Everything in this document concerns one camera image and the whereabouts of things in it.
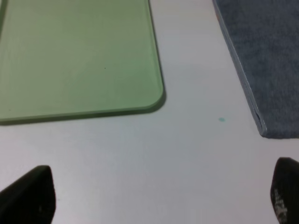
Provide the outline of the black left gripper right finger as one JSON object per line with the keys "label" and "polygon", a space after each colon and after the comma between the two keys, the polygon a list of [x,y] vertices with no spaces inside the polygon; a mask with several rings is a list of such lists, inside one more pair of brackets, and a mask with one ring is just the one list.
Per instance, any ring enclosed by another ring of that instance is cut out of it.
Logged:
{"label": "black left gripper right finger", "polygon": [[299,222],[299,162],[280,157],[275,165],[271,190],[271,203],[280,224]]}

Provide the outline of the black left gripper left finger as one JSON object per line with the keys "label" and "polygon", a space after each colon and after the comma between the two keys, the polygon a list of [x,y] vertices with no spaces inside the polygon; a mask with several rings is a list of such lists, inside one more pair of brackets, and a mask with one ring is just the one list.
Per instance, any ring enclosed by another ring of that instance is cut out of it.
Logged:
{"label": "black left gripper left finger", "polygon": [[50,166],[40,165],[0,192],[2,224],[50,224],[56,193]]}

